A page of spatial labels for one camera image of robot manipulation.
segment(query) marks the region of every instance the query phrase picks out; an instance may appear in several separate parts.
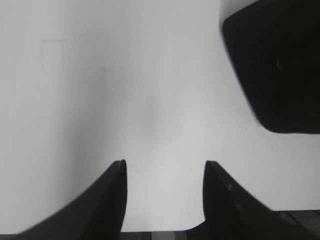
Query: black object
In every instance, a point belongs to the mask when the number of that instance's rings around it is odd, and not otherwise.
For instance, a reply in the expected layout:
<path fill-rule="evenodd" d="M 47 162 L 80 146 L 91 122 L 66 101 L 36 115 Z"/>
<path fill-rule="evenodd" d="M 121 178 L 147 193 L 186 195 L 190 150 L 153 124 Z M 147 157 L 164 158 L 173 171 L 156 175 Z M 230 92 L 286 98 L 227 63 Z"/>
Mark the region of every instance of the black object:
<path fill-rule="evenodd" d="M 0 240 L 117 240 L 127 204 L 127 165 L 115 161 L 65 208 L 19 234 Z"/>
<path fill-rule="evenodd" d="M 258 120 L 276 133 L 320 133 L 320 1 L 258 0 L 222 33 Z"/>
<path fill-rule="evenodd" d="M 203 210 L 208 239 L 320 240 L 256 200 L 215 161 L 205 165 Z"/>

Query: white wall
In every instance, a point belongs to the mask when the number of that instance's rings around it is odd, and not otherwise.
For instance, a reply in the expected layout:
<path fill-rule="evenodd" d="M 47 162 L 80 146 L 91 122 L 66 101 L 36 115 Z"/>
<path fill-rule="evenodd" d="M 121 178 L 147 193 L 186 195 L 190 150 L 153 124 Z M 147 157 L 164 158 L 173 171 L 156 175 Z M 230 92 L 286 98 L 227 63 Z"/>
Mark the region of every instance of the white wall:
<path fill-rule="evenodd" d="M 320 209 L 319 135 L 262 128 L 224 49 L 249 0 L 0 2 L 0 233 L 127 159 L 123 231 L 204 220 L 206 160 L 274 210 Z"/>

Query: black pointed object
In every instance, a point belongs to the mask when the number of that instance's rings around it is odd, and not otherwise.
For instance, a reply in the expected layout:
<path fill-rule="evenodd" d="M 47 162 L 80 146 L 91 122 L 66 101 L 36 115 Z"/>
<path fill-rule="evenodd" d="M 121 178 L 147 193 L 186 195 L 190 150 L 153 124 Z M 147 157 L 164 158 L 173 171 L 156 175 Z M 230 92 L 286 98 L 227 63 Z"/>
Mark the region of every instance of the black pointed object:
<path fill-rule="evenodd" d="M 207 161 L 205 165 L 203 211 L 208 239 L 320 240 L 273 213 L 216 161 Z"/>
<path fill-rule="evenodd" d="M 320 133 L 320 1 L 258 0 L 222 26 L 238 80 L 275 133 Z"/>
<path fill-rule="evenodd" d="M 0 240 L 117 240 L 126 204 L 126 161 L 115 161 L 66 207 L 28 230 L 0 235 Z"/>

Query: white surface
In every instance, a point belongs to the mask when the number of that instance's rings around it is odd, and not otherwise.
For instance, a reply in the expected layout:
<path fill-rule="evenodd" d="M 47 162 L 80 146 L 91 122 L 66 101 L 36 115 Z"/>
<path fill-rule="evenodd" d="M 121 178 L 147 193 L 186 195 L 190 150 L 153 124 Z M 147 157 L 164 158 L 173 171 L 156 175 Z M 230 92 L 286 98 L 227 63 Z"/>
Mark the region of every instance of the white surface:
<path fill-rule="evenodd" d="M 221 19 L 250 2 L 1 1 L 0 233 L 123 158 L 123 231 L 200 224 L 206 160 L 274 210 L 320 209 L 320 135 L 265 130 L 225 52 Z"/>

